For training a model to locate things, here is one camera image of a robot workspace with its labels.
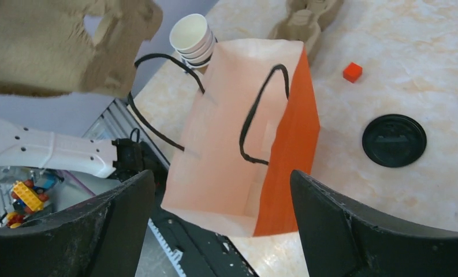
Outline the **black cup lid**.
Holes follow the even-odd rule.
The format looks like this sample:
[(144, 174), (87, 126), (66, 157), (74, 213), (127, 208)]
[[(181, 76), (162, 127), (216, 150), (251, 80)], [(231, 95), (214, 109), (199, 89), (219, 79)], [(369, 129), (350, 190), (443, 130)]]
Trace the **black cup lid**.
[(411, 117), (386, 114), (373, 119), (362, 134), (362, 148), (374, 163), (400, 168), (417, 161), (427, 147), (423, 127)]

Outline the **orange paper bag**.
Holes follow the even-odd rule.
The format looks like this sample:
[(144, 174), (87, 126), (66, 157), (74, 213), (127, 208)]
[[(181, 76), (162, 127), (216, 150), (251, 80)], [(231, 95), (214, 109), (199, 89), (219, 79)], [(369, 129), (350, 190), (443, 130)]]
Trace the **orange paper bag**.
[(219, 42), (174, 146), (161, 207), (227, 236), (295, 232), (289, 180), (311, 171), (319, 130), (303, 42)]

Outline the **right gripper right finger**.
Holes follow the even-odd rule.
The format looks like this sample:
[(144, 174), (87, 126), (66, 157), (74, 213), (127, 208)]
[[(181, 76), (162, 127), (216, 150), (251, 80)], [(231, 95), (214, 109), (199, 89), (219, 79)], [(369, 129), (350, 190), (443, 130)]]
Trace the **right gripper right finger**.
[(306, 173), (290, 178), (310, 276), (458, 276), (458, 232), (413, 223)]

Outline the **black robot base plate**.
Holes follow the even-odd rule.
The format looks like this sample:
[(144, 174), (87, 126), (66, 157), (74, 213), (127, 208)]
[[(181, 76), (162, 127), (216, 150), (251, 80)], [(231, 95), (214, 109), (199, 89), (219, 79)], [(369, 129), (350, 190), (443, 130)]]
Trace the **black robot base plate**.
[(188, 223), (161, 208), (167, 169), (155, 151), (141, 143), (147, 159), (153, 161), (156, 184), (152, 221), (171, 249), (183, 251), (180, 265), (187, 276), (258, 276), (249, 262), (224, 235)]

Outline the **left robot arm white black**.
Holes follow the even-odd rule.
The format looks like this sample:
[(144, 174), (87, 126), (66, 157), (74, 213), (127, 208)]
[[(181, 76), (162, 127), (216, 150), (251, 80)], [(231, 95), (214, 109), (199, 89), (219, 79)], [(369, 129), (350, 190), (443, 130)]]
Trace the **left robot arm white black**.
[(7, 166), (77, 171), (99, 178), (145, 169), (142, 147), (130, 139), (73, 137), (0, 118), (0, 167)]

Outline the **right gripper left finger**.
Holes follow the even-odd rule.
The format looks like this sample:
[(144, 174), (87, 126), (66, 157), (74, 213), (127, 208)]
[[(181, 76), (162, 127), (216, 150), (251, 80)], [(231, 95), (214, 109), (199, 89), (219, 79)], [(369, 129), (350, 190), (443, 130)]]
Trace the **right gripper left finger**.
[(0, 228), (0, 276), (134, 276), (155, 202), (151, 171), (18, 228)]

